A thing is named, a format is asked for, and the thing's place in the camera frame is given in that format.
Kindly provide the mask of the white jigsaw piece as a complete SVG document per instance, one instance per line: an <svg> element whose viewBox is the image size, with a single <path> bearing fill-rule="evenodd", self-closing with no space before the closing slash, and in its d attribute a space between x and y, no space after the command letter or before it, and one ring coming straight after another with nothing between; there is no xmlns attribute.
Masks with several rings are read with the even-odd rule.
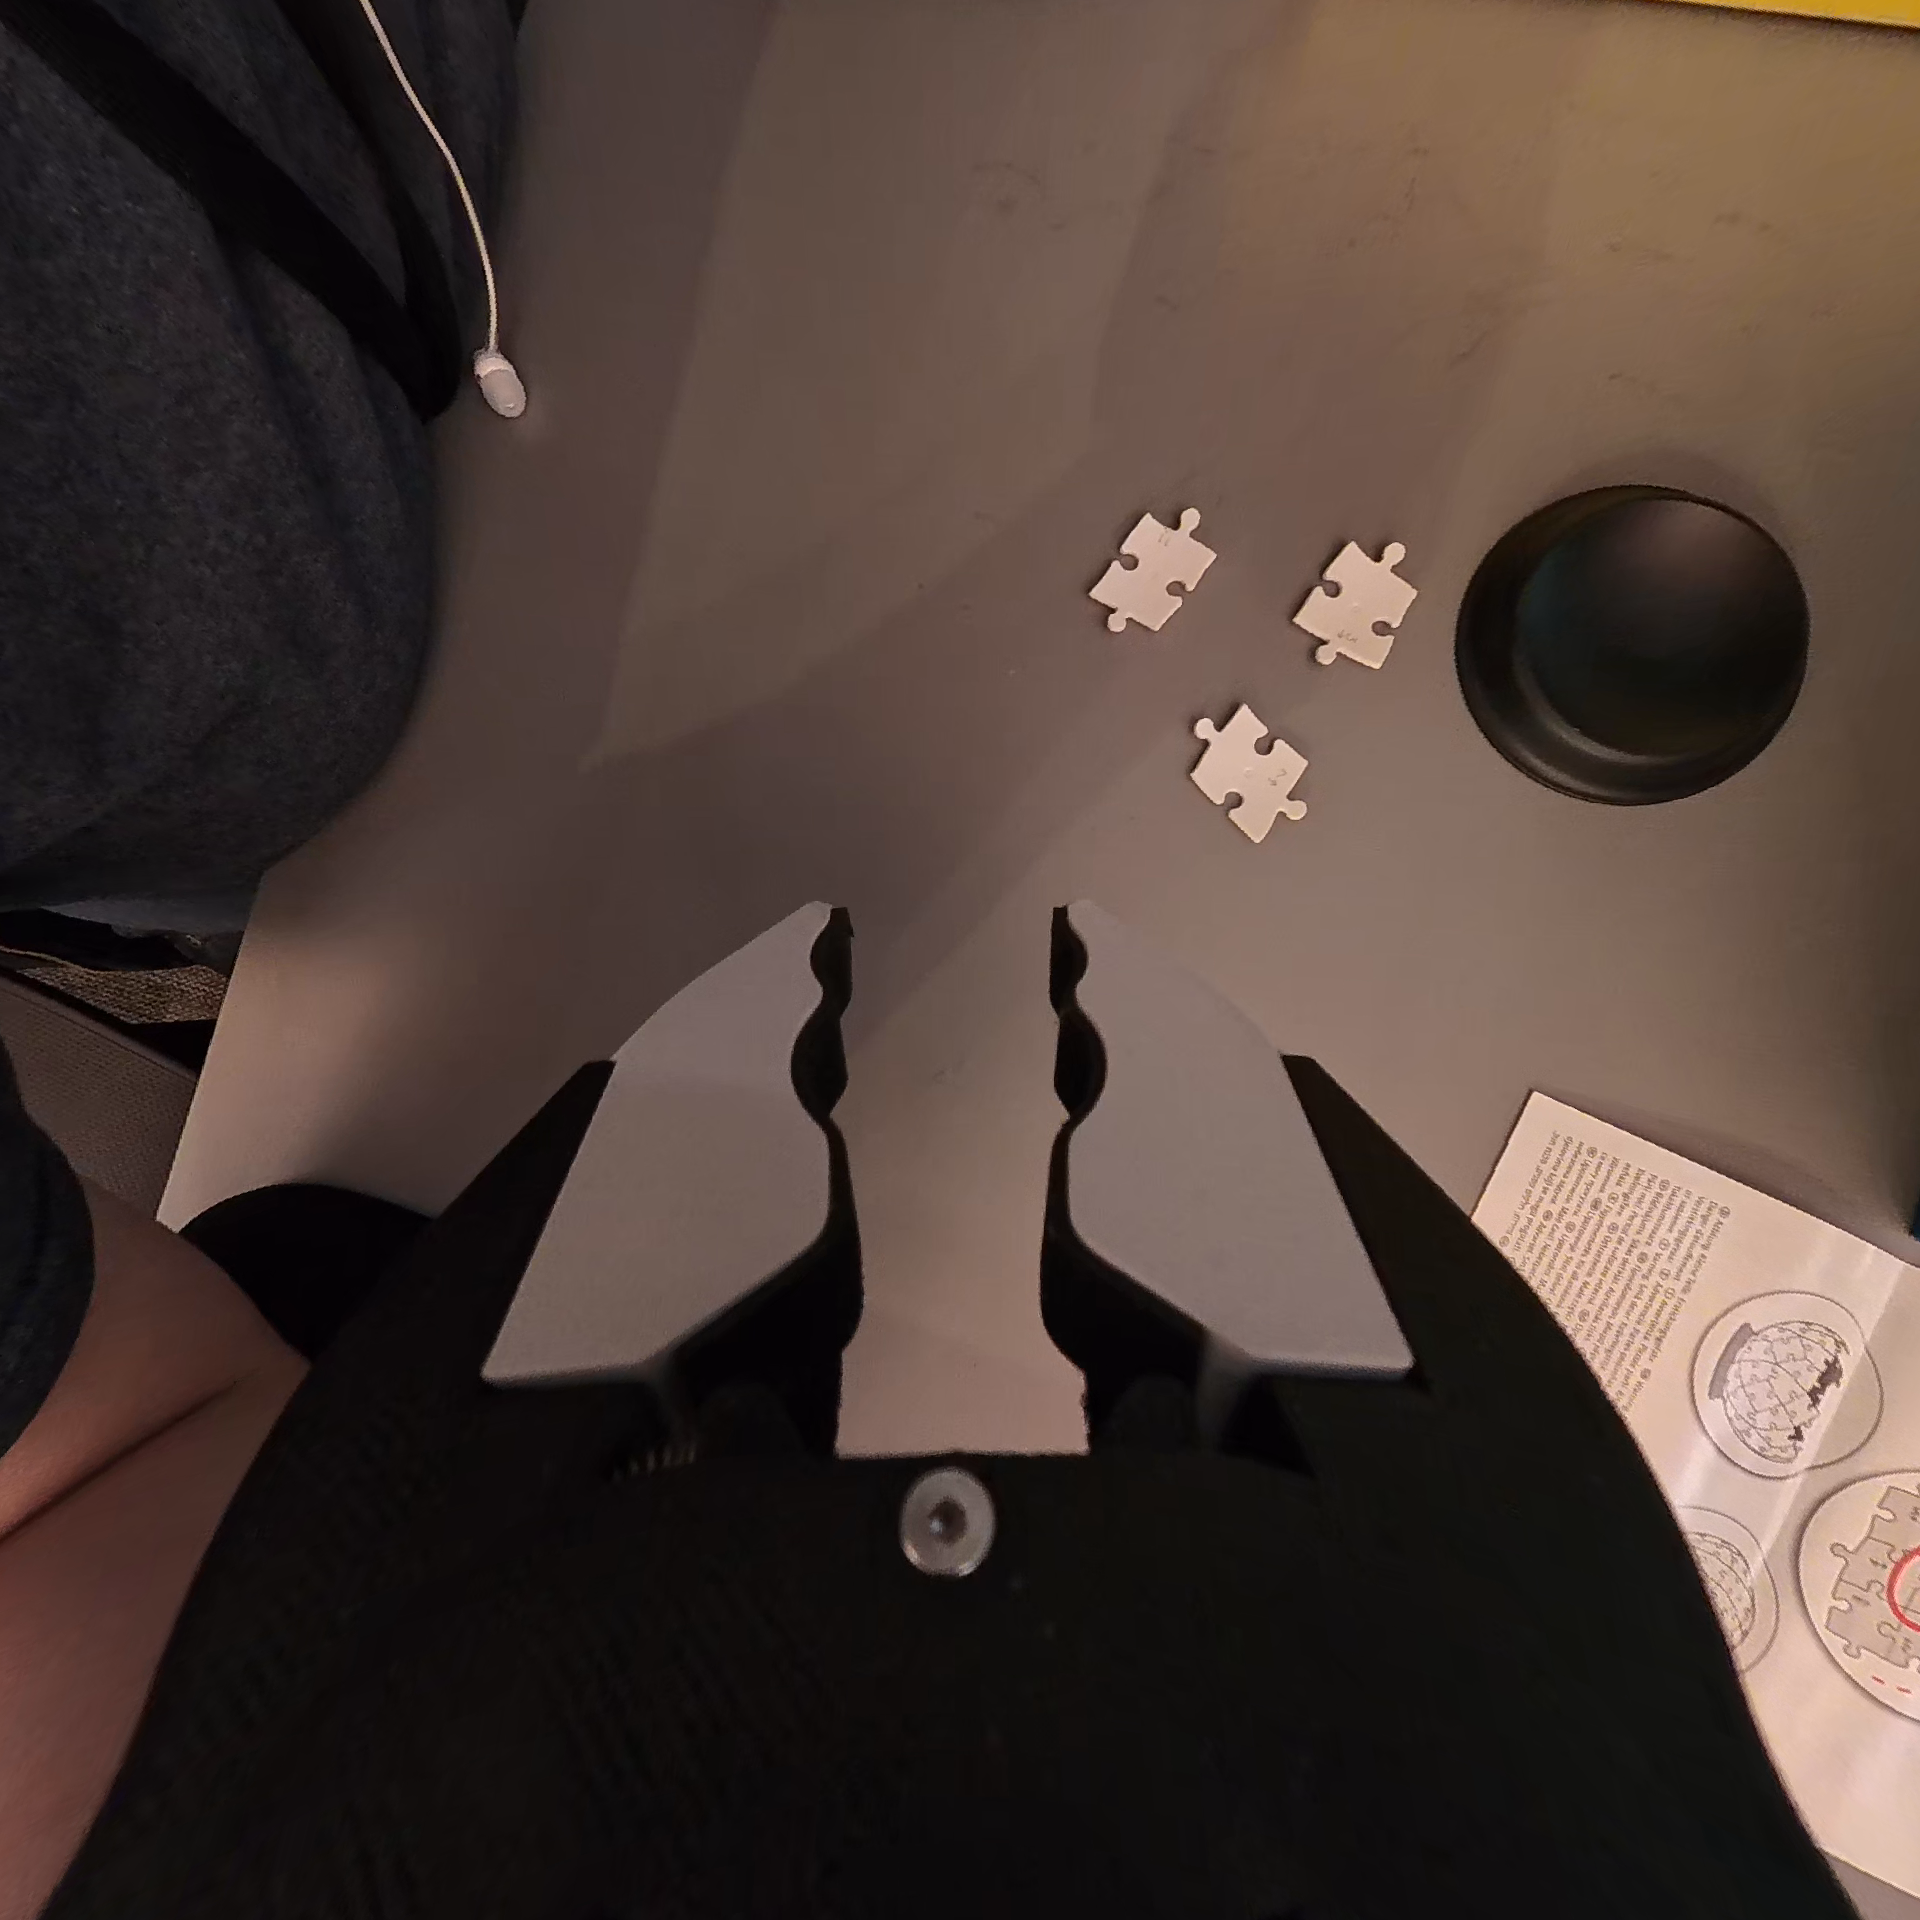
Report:
<svg viewBox="0 0 1920 1920"><path fill-rule="evenodd" d="M1103 609L1103 630L1125 631L1138 626L1142 631L1163 631L1184 609L1185 594L1212 565L1212 545L1197 539L1200 510L1185 506L1176 524L1160 516L1138 516L1125 533L1115 558L1103 565L1090 600Z"/></svg>
<svg viewBox="0 0 1920 1920"><path fill-rule="evenodd" d="M1376 671L1388 660L1396 630L1420 594L1396 572L1402 563L1405 541L1385 541L1381 555L1345 541L1323 565L1323 583L1292 617L1315 640L1315 665L1351 660Z"/></svg>
<svg viewBox="0 0 1920 1920"><path fill-rule="evenodd" d="M1190 781L1224 818L1262 847L1276 822L1301 822L1308 801L1301 781L1308 757L1273 734L1254 708L1237 708L1224 722L1193 719L1193 740L1200 745Z"/></svg>

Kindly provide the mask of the person's leg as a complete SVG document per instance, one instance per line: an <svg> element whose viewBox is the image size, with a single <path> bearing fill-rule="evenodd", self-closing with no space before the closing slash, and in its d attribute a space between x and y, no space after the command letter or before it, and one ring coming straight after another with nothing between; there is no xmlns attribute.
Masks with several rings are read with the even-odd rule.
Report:
<svg viewBox="0 0 1920 1920"><path fill-rule="evenodd" d="M95 1294L4 1454L4 1825L87 1819L225 1504L308 1361L183 1236L80 1181Z"/></svg>

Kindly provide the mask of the white hoodie drawstring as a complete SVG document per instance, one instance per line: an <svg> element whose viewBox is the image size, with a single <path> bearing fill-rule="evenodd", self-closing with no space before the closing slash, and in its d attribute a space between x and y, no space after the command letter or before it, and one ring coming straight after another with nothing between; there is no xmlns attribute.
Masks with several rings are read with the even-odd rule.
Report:
<svg viewBox="0 0 1920 1920"><path fill-rule="evenodd" d="M385 18L380 12L380 3L360 3L368 27L369 27L369 40L380 44L391 73L395 73L395 86L399 94L407 98L408 113L419 117L423 133L432 141L442 163L443 163L443 176L451 180L451 191L459 199L459 209L466 209L466 221L468 221L468 238L473 238L473 252L477 252L477 265L480 265L480 276L482 276L482 299L489 299L489 329L482 329L482 342L480 353L473 356L473 384L480 390L480 399L489 403L489 411L495 419L521 419L527 411L527 388L521 388L521 373L514 372L510 356L505 353L498 342L498 289L495 289L495 265L493 265L493 243L489 243L489 230L482 230L482 216L477 206L477 194L468 187L468 176L459 167L459 157L451 151L447 135L442 133L442 126L432 121L430 104L423 101L391 33L385 33Z"/></svg>

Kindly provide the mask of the white printed leaflet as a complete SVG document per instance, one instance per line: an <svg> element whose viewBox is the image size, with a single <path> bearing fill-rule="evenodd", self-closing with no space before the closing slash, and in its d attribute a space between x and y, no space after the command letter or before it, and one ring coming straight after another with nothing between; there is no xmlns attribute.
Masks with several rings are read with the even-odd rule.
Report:
<svg viewBox="0 0 1920 1920"><path fill-rule="evenodd" d="M1658 1475L1814 1842L1917 1895L1917 1264L1547 1093L1475 1224Z"/></svg>

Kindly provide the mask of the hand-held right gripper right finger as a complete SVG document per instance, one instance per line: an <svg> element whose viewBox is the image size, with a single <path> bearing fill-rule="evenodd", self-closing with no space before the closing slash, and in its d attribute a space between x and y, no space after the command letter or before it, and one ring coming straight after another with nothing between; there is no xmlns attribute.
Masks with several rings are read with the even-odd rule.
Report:
<svg viewBox="0 0 1920 1920"><path fill-rule="evenodd" d="M1388 1306L1268 1033L1093 901L1051 929L1046 1335L1090 1435L1168 1387L1221 1444L1268 1379L1405 1381Z"/></svg>

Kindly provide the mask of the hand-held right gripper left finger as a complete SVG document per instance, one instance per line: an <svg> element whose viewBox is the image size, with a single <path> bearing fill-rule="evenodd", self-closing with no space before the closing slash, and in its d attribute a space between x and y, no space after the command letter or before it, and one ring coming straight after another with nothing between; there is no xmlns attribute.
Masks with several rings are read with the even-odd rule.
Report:
<svg viewBox="0 0 1920 1920"><path fill-rule="evenodd" d="M611 1055L482 1381L645 1381L670 1421L774 1391L830 1444L853 1335L851 918L808 901Z"/></svg>

